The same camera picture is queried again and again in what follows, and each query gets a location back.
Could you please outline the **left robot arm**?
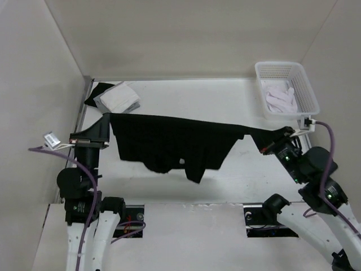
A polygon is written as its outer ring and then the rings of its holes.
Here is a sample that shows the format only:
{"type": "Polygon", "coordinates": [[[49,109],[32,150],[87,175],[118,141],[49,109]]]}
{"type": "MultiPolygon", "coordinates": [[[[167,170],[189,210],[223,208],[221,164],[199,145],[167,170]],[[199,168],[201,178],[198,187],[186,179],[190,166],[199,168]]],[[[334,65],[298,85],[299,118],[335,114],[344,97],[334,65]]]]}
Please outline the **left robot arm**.
{"type": "Polygon", "coordinates": [[[74,166],[57,176],[60,196],[65,200],[67,270],[105,270],[113,233],[126,220],[124,199],[103,197],[98,189],[100,151],[109,146],[109,140],[108,113],[89,128],[70,135],[74,166]]]}

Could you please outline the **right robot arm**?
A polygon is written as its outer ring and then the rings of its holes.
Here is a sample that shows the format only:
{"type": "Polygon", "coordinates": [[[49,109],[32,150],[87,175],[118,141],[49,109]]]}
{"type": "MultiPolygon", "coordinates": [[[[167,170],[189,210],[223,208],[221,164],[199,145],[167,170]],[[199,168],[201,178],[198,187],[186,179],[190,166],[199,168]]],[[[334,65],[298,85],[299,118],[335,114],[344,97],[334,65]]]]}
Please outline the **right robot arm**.
{"type": "Polygon", "coordinates": [[[329,150],[312,147],[302,153],[296,142],[304,132],[290,127],[274,131],[253,129],[250,134],[260,153],[275,155],[293,181],[303,184],[298,191],[301,198],[324,221],[329,235],[322,237],[321,229],[305,214],[296,213],[294,206],[279,194],[263,202],[261,215],[266,222],[278,222],[295,232],[331,264],[332,270],[360,270],[360,223],[345,192],[331,178],[338,168],[333,161],[333,130],[324,122],[319,125],[328,130],[329,150]]]}

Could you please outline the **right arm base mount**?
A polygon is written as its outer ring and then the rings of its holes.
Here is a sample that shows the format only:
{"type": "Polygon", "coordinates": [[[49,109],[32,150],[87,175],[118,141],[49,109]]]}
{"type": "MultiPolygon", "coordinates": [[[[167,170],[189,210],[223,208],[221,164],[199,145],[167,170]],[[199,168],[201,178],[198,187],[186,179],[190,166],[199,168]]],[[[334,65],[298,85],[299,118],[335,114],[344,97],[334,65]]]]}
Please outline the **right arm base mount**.
{"type": "Polygon", "coordinates": [[[298,234],[277,221],[281,209],[290,202],[279,194],[273,194],[263,203],[246,204],[243,206],[246,235],[248,238],[293,237],[298,234]]]}

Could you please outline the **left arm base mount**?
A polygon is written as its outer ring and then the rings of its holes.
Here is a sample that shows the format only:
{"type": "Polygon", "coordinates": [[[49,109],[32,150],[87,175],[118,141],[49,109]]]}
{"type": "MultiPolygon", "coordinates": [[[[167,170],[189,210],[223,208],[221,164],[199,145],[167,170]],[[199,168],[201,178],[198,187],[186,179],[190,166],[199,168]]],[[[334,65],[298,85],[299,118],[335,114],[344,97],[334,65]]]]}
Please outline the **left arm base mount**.
{"type": "Polygon", "coordinates": [[[117,225],[113,238],[123,237],[128,233],[139,231],[128,238],[142,238],[143,230],[141,230],[144,221],[145,206],[144,205],[133,205],[126,206],[125,216],[121,219],[117,225]]]}

